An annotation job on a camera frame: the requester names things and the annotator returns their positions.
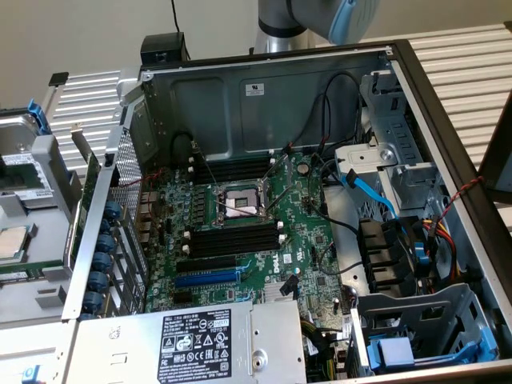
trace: motherboard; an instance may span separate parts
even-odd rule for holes
[[[310,156],[245,162],[234,164],[235,173],[260,177],[233,179],[230,164],[217,170],[213,163],[164,170],[148,183],[140,210],[151,275],[146,312],[296,299],[301,316],[339,329],[349,304],[341,279],[318,269],[321,253],[326,269],[338,263],[330,223],[309,204],[308,180],[319,204]],[[296,291],[284,295],[288,282]]]

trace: blue pcie slot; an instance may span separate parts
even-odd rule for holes
[[[209,284],[221,284],[223,282],[239,282],[240,270],[219,270],[205,272],[204,274],[192,274],[189,276],[178,276],[174,279],[176,288],[188,286],[205,286]]]

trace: gray robot arm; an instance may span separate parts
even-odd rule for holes
[[[256,53],[312,47],[306,30],[341,45],[358,42],[379,0],[258,0]]]

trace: black pcie slot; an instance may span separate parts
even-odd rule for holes
[[[208,165],[217,182],[250,180],[265,176],[265,173],[270,168],[270,158],[261,157],[247,160],[209,162]],[[194,180],[196,184],[207,184],[213,181],[210,171],[204,163],[196,165]]]
[[[235,268],[237,259],[235,256],[227,258],[208,258],[202,260],[186,260],[176,263],[176,272],[196,272],[198,270],[220,270],[223,268]]]
[[[278,249],[279,232],[275,223],[271,223],[194,232],[190,257],[208,258]]]

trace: white wall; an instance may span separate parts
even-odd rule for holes
[[[193,58],[246,54],[257,0],[176,0]],[[3,0],[0,106],[41,101],[54,72],[140,63],[147,34],[174,31],[170,0]],[[366,38],[512,20],[512,0],[382,0]]]

